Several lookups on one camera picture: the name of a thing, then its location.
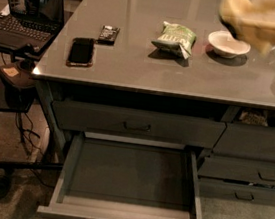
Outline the yellow sponge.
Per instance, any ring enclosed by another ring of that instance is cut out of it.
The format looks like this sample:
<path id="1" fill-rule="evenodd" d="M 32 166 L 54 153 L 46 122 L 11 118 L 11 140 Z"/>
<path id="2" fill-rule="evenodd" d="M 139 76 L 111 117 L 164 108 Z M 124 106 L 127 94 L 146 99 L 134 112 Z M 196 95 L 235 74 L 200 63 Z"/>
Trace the yellow sponge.
<path id="1" fill-rule="evenodd" d="M 250 0 L 221 0 L 219 18 L 236 40 L 249 43 L 258 52 L 266 55 L 272 49 L 272 44 L 259 39 L 256 27 L 244 25 L 242 20 L 245 16 L 254 13 L 254 6 Z"/>

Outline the grey right top drawer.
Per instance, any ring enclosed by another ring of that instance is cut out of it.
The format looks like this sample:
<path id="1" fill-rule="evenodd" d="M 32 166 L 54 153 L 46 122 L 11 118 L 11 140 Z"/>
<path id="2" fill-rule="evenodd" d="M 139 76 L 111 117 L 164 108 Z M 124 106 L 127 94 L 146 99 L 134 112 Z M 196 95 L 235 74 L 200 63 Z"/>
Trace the grey right top drawer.
<path id="1" fill-rule="evenodd" d="M 244 123 L 226 124 L 215 154 L 275 162 L 275 128 Z"/>

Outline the grey right middle drawer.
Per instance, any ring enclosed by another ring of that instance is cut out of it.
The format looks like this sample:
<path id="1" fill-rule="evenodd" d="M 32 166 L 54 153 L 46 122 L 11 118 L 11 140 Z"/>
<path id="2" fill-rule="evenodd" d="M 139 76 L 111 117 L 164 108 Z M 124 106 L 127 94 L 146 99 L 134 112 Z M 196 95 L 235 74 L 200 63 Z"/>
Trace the grey right middle drawer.
<path id="1" fill-rule="evenodd" d="M 202 177 L 275 185 L 275 163 L 240 158 L 206 157 L 198 173 Z"/>

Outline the grey right bottom drawer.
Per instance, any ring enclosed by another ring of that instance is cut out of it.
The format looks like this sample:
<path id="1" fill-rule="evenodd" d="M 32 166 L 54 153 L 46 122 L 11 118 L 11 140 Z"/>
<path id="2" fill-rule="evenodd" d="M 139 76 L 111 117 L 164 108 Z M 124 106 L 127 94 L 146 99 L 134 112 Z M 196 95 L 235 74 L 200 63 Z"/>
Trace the grey right bottom drawer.
<path id="1" fill-rule="evenodd" d="M 208 198 L 275 206 L 275 189 L 199 179 L 200 193 Z"/>

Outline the open grey middle drawer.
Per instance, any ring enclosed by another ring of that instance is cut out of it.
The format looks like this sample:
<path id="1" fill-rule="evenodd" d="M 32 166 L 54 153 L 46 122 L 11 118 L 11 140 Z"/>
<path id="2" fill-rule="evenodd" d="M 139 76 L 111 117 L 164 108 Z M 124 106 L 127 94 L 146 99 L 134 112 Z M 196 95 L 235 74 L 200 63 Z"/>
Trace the open grey middle drawer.
<path id="1" fill-rule="evenodd" d="M 203 219 L 196 157 L 76 135 L 44 219 Z"/>

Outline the white paper bowl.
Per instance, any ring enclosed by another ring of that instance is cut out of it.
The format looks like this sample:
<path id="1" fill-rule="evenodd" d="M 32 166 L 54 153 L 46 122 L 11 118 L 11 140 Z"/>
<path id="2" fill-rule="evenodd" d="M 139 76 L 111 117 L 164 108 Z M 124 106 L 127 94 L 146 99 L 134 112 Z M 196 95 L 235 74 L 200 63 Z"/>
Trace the white paper bowl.
<path id="1" fill-rule="evenodd" d="M 251 46 L 240 40 L 236 40 L 227 31 L 215 31 L 207 37 L 213 51 L 226 59 L 235 58 L 250 52 Z"/>

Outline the green chip bag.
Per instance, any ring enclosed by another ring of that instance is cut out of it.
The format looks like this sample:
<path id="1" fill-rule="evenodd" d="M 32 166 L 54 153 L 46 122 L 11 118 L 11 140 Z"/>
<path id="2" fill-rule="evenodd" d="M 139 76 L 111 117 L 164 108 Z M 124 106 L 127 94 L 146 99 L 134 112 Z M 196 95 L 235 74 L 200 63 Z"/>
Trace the green chip bag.
<path id="1" fill-rule="evenodd" d="M 159 49 L 188 59 L 191 57 L 192 46 L 196 37 L 195 33 L 186 26 L 164 21 L 162 33 L 151 42 Z"/>

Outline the small black remote device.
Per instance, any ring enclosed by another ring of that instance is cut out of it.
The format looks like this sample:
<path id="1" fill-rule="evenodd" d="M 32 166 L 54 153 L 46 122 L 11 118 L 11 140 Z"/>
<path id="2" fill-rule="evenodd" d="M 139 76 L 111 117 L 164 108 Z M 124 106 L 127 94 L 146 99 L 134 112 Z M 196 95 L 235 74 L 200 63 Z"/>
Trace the small black remote device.
<path id="1" fill-rule="evenodd" d="M 118 27 L 112 27 L 109 25 L 103 26 L 102 30 L 100 30 L 100 35 L 97 38 L 97 41 L 99 43 L 113 45 L 119 32 L 120 30 Z"/>

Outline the black smartphone brown case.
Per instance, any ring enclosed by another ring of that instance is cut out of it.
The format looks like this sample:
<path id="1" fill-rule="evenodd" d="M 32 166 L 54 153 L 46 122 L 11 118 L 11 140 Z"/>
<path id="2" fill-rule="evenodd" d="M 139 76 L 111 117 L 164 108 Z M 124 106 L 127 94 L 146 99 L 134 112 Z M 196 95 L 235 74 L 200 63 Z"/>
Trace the black smartphone brown case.
<path id="1" fill-rule="evenodd" d="M 95 41 L 91 38 L 74 38 L 66 65 L 71 67 L 90 67 L 93 61 Z"/>

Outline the black open laptop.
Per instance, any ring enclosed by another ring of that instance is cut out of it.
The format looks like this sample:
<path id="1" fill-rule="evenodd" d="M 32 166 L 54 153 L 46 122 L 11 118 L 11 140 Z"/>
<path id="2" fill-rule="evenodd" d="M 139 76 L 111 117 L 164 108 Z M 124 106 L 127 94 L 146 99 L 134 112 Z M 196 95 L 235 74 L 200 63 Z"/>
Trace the black open laptop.
<path id="1" fill-rule="evenodd" d="M 63 0 L 8 0 L 0 18 L 0 47 L 40 55 L 64 26 Z"/>

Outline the black laptop stand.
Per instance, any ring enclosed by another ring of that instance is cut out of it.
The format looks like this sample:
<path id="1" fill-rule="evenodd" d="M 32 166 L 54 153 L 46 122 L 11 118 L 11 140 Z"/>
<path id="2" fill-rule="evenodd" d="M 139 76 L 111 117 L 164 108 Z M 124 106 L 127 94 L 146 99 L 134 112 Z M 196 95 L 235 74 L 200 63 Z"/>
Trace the black laptop stand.
<path id="1" fill-rule="evenodd" d="M 0 112 L 15 112 L 15 122 L 20 130 L 21 143 L 26 129 L 22 126 L 22 114 L 26 114 L 35 100 L 40 104 L 32 70 L 32 59 L 23 59 L 0 66 Z"/>

